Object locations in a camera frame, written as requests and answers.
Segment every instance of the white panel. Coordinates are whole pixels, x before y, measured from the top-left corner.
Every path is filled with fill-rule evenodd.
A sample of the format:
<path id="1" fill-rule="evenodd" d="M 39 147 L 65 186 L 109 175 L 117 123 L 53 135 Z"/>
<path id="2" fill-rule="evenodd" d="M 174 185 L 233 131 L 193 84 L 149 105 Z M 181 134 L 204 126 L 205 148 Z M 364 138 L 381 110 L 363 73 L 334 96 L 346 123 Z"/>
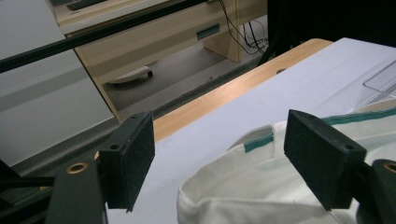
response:
<path id="1" fill-rule="evenodd" d="M 0 59 L 64 38 L 45 0 L 0 1 Z M 112 118 L 76 54 L 0 74 L 0 159 L 14 165 Z"/>

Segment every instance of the tote bag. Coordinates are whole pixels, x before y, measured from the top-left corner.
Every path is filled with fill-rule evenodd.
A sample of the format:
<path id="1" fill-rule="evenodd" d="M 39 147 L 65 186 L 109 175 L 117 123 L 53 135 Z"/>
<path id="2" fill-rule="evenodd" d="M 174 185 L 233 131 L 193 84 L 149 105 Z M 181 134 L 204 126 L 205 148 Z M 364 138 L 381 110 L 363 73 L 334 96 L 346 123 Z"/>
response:
<path id="1" fill-rule="evenodd" d="M 368 152 L 396 161 L 396 107 L 324 119 Z M 359 204 L 325 211 L 284 155 L 286 121 L 252 131 L 180 186 L 179 224 L 357 223 Z"/>

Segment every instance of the wooden desk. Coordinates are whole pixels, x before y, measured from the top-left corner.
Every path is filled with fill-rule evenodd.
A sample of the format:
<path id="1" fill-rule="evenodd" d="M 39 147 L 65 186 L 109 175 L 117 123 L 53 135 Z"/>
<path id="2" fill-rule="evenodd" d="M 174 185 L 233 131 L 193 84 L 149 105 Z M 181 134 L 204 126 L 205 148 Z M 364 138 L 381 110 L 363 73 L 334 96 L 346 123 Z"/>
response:
<path id="1" fill-rule="evenodd" d="M 183 128 L 198 118 L 225 105 L 239 95 L 253 89 L 276 75 L 280 69 L 288 68 L 312 54 L 326 48 L 332 42 L 322 39 L 311 39 L 302 45 L 279 55 L 244 75 L 208 92 L 207 94 L 183 105 L 182 107 L 154 120 L 155 140 L 160 141 L 166 136 Z"/>
<path id="2" fill-rule="evenodd" d="M 235 27 L 266 14 L 266 0 L 223 1 L 228 18 Z M 79 24 L 78 27 L 84 27 L 84 24 L 91 24 L 92 20 L 95 21 L 96 18 L 102 21 L 103 18 L 112 18 L 114 14 L 122 12 L 126 8 L 132 10 L 132 13 L 125 16 L 122 16 L 122 12 L 119 18 L 111 21 L 104 21 L 82 30 L 72 29 L 73 32 L 66 33 L 66 35 L 75 35 L 141 13 L 146 10 L 141 9 L 141 5 L 149 2 L 153 2 L 153 0 L 112 0 L 75 12 L 68 10 L 66 5 L 56 7 L 54 11 L 61 30 L 64 29 L 64 32 L 69 32 L 70 29 L 67 27 L 76 23 Z M 160 7 L 173 1 L 161 0 L 159 2 L 161 4 L 151 7 Z M 210 27 L 217 27 L 219 32 L 198 39 L 197 33 Z M 121 120 L 117 108 L 112 104 L 103 88 L 104 84 L 139 67 L 192 46 L 198 41 L 203 41 L 205 48 L 238 63 L 241 57 L 241 49 L 230 36 L 228 29 L 229 25 L 219 1 L 213 1 L 186 8 L 158 20 L 91 42 L 76 48 L 76 53 L 115 117 Z M 239 38 L 236 31 L 233 31 L 233 36 Z"/>

